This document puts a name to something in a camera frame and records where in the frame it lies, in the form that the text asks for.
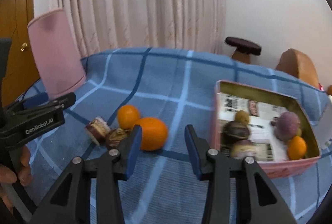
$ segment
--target blue plaid tablecloth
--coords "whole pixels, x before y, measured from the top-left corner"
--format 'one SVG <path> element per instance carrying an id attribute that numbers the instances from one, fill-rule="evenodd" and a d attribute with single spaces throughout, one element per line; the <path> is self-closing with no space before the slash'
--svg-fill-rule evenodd
<path id="1" fill-rule="evenodd" d="M 117 127 L 116 110 L 129 103 L 142 116 L 163 120 L 169 136 L 158 154 L 140 152 L 133 176 L 120 182 L 126 223 L 200 223 L 207 182 L 194 176 L 184 141 L 192 124 L 200 137 L 210 135 L 214 86 L 217 80 L 273 90 L 299 100 L 312 124 L 324 112 L 328 98 L 312 86 L 283 72 L 247 65 L 209 53 L 162 48 L 108 50 L 82 60 L 87 82 L 75 93 L 66 123 L 28 144 L 34 180 L 27 192 L 36 204 L 75 156 L 91 159 L 106 151 L 96 147 L 84 126 L 96 116 Z M 36 82 L 26 97 L 44 92 Z M 302 175 L 274 179 L 298 223 L 306 223 L 332 182 L 330 150 Z M 92 182 L 91 223 L 96 223 L 96 182 Z M 231 182 L 230 223 L 235 223 L 235 185 Z"/>

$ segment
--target yellow-green fruit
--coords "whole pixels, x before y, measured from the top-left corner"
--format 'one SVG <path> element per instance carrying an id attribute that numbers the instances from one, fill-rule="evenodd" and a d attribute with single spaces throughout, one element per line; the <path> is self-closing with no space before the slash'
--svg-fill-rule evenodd
<path id="1" fill-rule="evenodd" d="M 241 123 L 248 125 L 250 121 L 249 113 L 244 110 L 237 111 L 234 120 L 240 121 Z"/>
<path id="2" fill-rule="evenodd" d="M 302 130 L 300 128 L 296 131 L 296 136 L 302 137 Z"/>

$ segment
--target pink container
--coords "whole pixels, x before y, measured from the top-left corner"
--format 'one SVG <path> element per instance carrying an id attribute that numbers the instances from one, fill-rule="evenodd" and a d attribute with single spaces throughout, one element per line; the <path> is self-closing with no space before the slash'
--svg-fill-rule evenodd
<path id="1" fill-rule="evenodd" d="M 275 97 L 283 99 L 283 102 L 286 103 L 286 105 L 284 105 L 283 107 L 295 112 L 301 120 L 301 127 L 303 128 L 303 138 L 307 143 L 308 151 L 310 150 L 310 157 L 299 160 L 288 160 L 282 162 L 258 161 L 257 163 L 261 166 L 261 168 L 265 171 L 265 173 L 268 175 L 269 178 L 273 179 L 279 177 L 299 175 L 320 159 L 321 152 L 318 147 L 318 143 L 313 133 L 312 127 L 309 123 L 309 119 L 297 100 L 295 100 L 290 96 L 278 94 L 273 91 L 259 89 L 253 86 L 242 85 L 239 83 L 225 81 L 225 80 L 218 81 L 215 86 L 215 111 L 212 116 L 212 135 L 210 136 L 210 146 L 212 148 L 220 150 L 221 125 L 218 120 L 218 110 L 220 107 L 220 101 L 217 94 L 222 92 L 220 88 L 222 87 L 223 84 L 225 85 L 227 84 L 228 88 L 230 88 L 230 86 L 232 86 L 233 88 L 241 87 L 241 90 L 239 90 L 238 92 L 243 92 L 246 99 L 256 100 L 260 102 L 260 100 L 257 99 L 258 95 L 257 93 L 264 94 L 265 96 L 269 95 L 271 96 L 271 98 Z"/>
<path id="2" fill-rule="evenodd" d="M 28 33 L 34 61 L 50 99 L 73 92 L 84 84 L 81 57 L 63 9 L 31 20 Z"/>

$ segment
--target small orange fruit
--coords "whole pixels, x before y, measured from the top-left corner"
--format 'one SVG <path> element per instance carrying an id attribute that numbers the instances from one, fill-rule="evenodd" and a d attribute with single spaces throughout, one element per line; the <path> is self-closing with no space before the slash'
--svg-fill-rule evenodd
<path id="1" fill-rule="evenodd" d="M 132 129 L 139 119 L 139 111 L 133 105 L 124 105 L 117 111 L 117 121 L 122 129 Z"/>
<path id="2" fill-rule="evenodd" d="M 153 151 L 161 148 L 168 136 L 165 123 L 158 118 L 144 117 L 135 122 L 142 128 L 141 150 Z"/>
<path id="3" fill-rule="evenodd" d="M 287 154 L 290 160 L 297 160 L 304 157 L 307 152 L 307 144 L 300 136 L 295 136 L 288 143 Z"/>

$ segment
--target silver bolt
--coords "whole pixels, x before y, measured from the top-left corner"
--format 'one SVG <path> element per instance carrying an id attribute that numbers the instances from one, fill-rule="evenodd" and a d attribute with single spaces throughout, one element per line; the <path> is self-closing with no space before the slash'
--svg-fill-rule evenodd
<path id="1" fill-rule="evenodd" d="M 79 163 L 81 163 L 81 161 L 82 161 L 82 159 L 80 157 L 73 158 L 73 163 L 74 164 L 79 164 Z"/>
<path id="2" fill-rule="evenodd" d="M 245 159 L 246 163 L 248 164 L 253 164 L 255 162 L 254 158 L 253 157 L 246 157 Z"/>
<path id="3" fill-rule="evenodd" d="M 117 156 L 119 154 L 119 151 L 118 151 L 118 149 L 111 149 L 110 151 L 108 151 L 108 153 L 111 156 Z"/>
<path id="4" fill-rule="evenodd" d="M 217 149 L 214 149 L 214 148 L 211 148 L 207 151 L 209 153 L 209 155 L 211 156 L 216 156 L 218 154 L 218 150 Z"/>

